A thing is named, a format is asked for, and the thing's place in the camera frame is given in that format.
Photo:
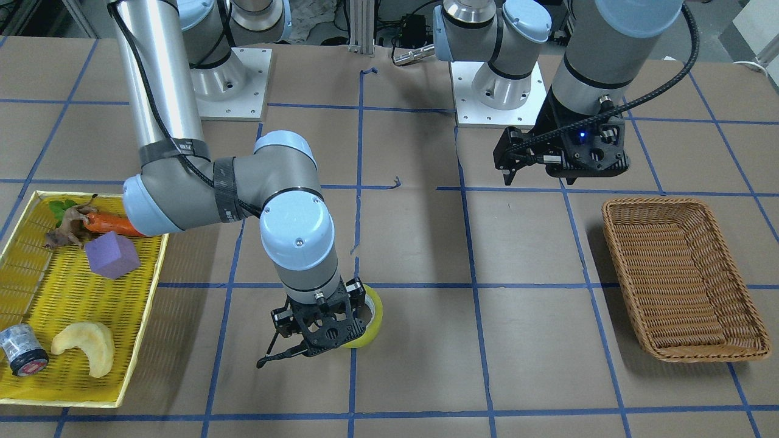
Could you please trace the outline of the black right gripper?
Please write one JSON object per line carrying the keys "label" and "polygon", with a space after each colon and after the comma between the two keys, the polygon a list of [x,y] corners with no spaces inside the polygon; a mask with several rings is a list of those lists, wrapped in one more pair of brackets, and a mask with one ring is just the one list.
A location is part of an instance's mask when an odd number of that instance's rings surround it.
{"label": "black right gripper", "polygon": [[314,304],[290,302],[293,317],[292,333],[300,333],[300,344],[278,354],[266,354],[258,359],[261,369],[269,361],[286,360],[298,355],[312,357],[355,341],[367,331],[367,322],[358,316],[365,304],[366,290],[361,280],[340,283],[327,299]]}

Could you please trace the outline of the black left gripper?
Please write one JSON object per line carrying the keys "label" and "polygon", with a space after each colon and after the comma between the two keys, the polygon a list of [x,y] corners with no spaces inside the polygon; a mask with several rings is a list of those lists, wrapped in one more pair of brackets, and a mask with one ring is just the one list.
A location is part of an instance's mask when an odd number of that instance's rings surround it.
{"label": "black left gripper", "polygon": [[[538,114],[534,135],[540,136],[587,119],[587,114],[571,111],[549,92]],[[545,162],[548,175],[573,185],[578,178],[611,178],[631,167],[625,152],[625,122],[621,116],[576,127],[560,136],[542,141],[534,152],[556,158]]]}

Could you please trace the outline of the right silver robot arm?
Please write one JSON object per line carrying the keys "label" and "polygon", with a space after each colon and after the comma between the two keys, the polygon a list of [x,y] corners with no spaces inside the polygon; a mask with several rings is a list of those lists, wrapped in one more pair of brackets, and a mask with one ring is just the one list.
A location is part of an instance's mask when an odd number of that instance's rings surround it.
{"label": "right silver robot arm", "polygon": [[143,235],[257,217],[262,246],[287,294],[271,316],[276,335],[298,346],[257,365],[337,347],[361,347],[380,326],[379,302],[354,278],[344,281],[335,225],[308,142],[276,130],[251,155],[212,159],[198,98],[248,92],[248,70],[232,32],[277,41],[290,28],[287,1],[109,1],[124,59],[139,139],[141,171],[124,182],[123,202]]}

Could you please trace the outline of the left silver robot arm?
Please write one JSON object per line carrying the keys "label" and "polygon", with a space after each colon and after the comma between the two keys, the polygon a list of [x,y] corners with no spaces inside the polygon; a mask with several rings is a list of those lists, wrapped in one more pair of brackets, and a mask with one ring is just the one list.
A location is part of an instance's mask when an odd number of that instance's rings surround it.
{"label": "left silver robot arm", "polygon": [[[535,164],[570,185],[623,174],[631,166],[623,112],[666,92],[696,61],[697,28],[682,1],[570,1],[568,11],[573,32],[533,128],[505,128],[493,150],[507,186]],[[659,37],[680,15],[692,31],[690,60],[667,83],[622,105]],[[553,24],[534,1],[442,1],[433,22],[436,57],[479,62],[478,99],[501,110],[520,103]]]}

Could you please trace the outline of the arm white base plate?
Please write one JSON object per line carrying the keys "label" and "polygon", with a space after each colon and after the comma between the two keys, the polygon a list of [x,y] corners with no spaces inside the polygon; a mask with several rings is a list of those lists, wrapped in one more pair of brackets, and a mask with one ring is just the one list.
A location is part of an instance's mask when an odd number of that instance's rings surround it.
{"label": "arm white base plate", "polygon": [[270,48],[235,47],[220,66],[190,69],[201,119],[261,122],[272,59]]}
{"label": "arm white base plate", "polygon": [[529,77],[499,77],[485,62],[451,62],[457,125],[471,128],[533,128],[546,98],[536,63]]}

